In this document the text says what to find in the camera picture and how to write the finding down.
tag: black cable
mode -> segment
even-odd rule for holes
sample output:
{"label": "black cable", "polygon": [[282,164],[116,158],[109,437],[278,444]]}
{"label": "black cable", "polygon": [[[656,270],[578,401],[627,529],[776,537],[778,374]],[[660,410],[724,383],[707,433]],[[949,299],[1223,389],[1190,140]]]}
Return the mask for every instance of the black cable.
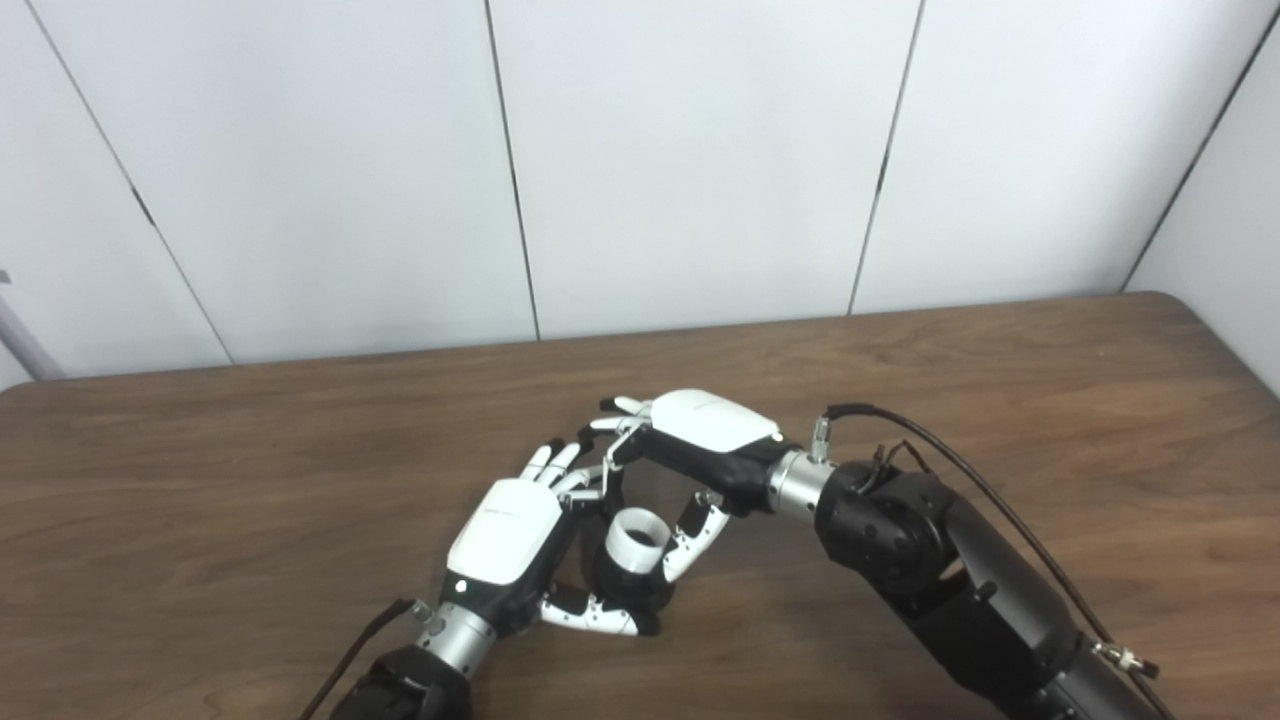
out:
{"label": "black cable", "polygon": [[[1084,616],[1084,620],[1089,624],[1089,628],[1093,629],[1093,633],[1098,637],[1098,639],[1105,643],[1115,642],[1115,639],[1111,637],[1111,633],[1108,633],[1106,626],[1102,625],[1102,620],[1098,619],[1098,616],[1093,612],[1093,609],[1089,607],[1089,603],[1084,600],[1084,596],[1080,594],[1079,588],[1076,588],[1075,583],[1071,582],[1071,578],[1066,575],[1066,570],[1064,570],[1062,566],[1057,564],[1057,560],[1053,560],[1053,556],[1050,555],[1048,548],[1044,547],[1044,544],[1039,541],[1039,538],[1036,537],[1036,533],[1032,532],[1032,529],[1027,525],[1027,523],[1024,523],[1023,519],[1018,516],[1018,512],[1014,511],[1012,506],[1010,506],[1009,502],[1006,502],[1005,498],[1001,497],[998,492],[996,492],[996,488],[992,487],[992,484],[987,482],[987,479],[983,478],[982,474],[978,473],[978,470],[974,469],[973,465],[965,461],[965,459],[961,457],[959,452],[951,450],[951,447],[948,447],[947,443],[942,442],[942,439],[938,438],[938,436],[924,429],[919,423],[904,418],[897,413],[891,413],[888,410],[883,410],[870,404],[850,402],[846,405],[832,405],[827,407],[827,411],[823,413],[822,416],[827,418],[828,420],[837,420],[846,415],[869,415],[888,420],[895,425],[906,428],[908,430],[915,433],[920,439],[923,439],[931,447],[933,447],[933,450],[938,451],[938,454],[946,457],[948,462],[955,465],[956,469],[964,473],[966,478],[973,480],[973,484],[978,486],[978,489],[980,489],[982,493],[987,496],[987,500],[989,500],[991,503],[995,505],[997,510],[1000,510],[1000,514],[1004,515],[1005,519],[1009,520],[1009,524],[1011,524],[1014,529],[1018,530],[1018,534],[1020,534],[1023,539],[1027,541],[1027,544],[1032,547],[1032,551],[1034,551],[1036,555],[1041,559],[1041,562],[1043,562],[1044,566],[1048,568],[1050,574],[1053,575],[1053,579],[1057,580],[1057,584],[1062,587],[1062,592],[1065,592],[1066,596],[1071,598],[1071,602],[1075,605],[1075,609],[1080,611],[1080,615]],[[1147,702],[1149,702],[1151,706],[1156,708],[1157,712],[1165,716],[1166,720],[1175,720],[1172,712],[1170,712],[1169,707],[1164,702],[1161,702],[1160,697],[1156,694],[1156,691],[1152,689],[1151,684],[1147,683],[1146,678],[1139,675],[1137,670],[1128,670],[1125,671],[1125,675],[1128,675],[1129,679],[1133,680],[1133,684],[1138,688],[1138,692],[1142,693],[1144,698],[1147,698]]]}
{"label": "black cable", "polygon": [[413,602],[415,601],[412,600],[399,598],[388,605],[387,610],[379,612],[376,618],[365,625],[360,637],[356,638],[356,642],[353,642],[349,648],[347,648],[347,653],[338,661],[338,666],[333,669],[333,673],[329,673],[324,684],[320,685],[319,691],[316,691],[316,696],[311,698],[310,703],[307,703],[306,710],[302,711],[302,715],[298,715],[298,720],[311,720],[311,716],[315,715],[320,703],[324,702],[324,698],[329,697],[329,692],[333,691],[333,687],[342,679],[347,667],[351,666],[352,661],[356,660],[356,656],[360,655],[360,651],[365,647],[365,643],[369,642],[369,638],[376,635],[378,632],[385,628],[388,623],[407,612],[410,607],[413,607]]}

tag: wooden table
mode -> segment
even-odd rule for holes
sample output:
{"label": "wooden table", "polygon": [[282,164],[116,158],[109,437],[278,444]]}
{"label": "wooden table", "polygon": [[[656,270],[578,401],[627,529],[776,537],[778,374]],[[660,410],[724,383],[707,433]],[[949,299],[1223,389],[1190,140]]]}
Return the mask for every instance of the wooden table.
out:
{"label": "wooden table", "polygon": [[[18,387],[0,717],[293,717],[388,600],[434,600],[492,480],[600,397],[680,387],[801,439],[833,401],[919,420],[1164,665],[1181,720],[1280,716],[1280,402],[1184,306],[1135,295]],[[846,420],[833,455],[897,437]],[[627,486],[668,518],[690,489]],[[787,519],[732,523],[664,623],[504,641],[479,717],[996,717]],[[411,637],[389,628],[342,687]]]}

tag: white wall panel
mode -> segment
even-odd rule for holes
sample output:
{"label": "white wall panel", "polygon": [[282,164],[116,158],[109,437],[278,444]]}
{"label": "white wall panel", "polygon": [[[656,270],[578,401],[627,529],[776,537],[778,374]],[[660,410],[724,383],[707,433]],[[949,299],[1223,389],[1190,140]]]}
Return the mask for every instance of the white wall panel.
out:
{"label": "white wall panel", "polygon": [[854,311],[1119,290],[1275,5],[929,3]]}
{"label": "white wall panel", "polygon": [[844,314],[915,13],[494,0],[543,334]]}
{"label": "white wall panel", "polygon": [[36,6],[237,361],[534,337],[481,3]]}
{"label": "white wall panel", "polygon": [[1272,33],[1129,290],[1181,299],[1280,393],[1280,35]]}
{"label": "white wall panel", "polygon": [[227,364],[20,0],[0,0],[0,334],[42,377]]}
{"label": "white wall panel", "polygon": [[18,363],[9,348],[0,345],[0,391],[31,380],[31,373]]}

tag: cable connector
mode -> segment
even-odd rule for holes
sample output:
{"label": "cable connector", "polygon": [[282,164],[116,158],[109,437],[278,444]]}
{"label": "cable connector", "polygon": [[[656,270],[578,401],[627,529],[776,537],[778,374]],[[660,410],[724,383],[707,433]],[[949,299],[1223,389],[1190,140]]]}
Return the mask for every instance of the cable connector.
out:
{"label": "cable connector", "polygon": [[1160,665],[1138,657],[1132,650],[1116,643],[1094,642],[1093,655],[1102,657],[1125,673],[1138,673],[1155,680],[1160,675]]}
{"label": "cable connector", "polygon": [[827,461],[827,450],[831,448],[831,419],[823,415],[813,427],[813,442],[809,443],[809,460],[814,462]]}

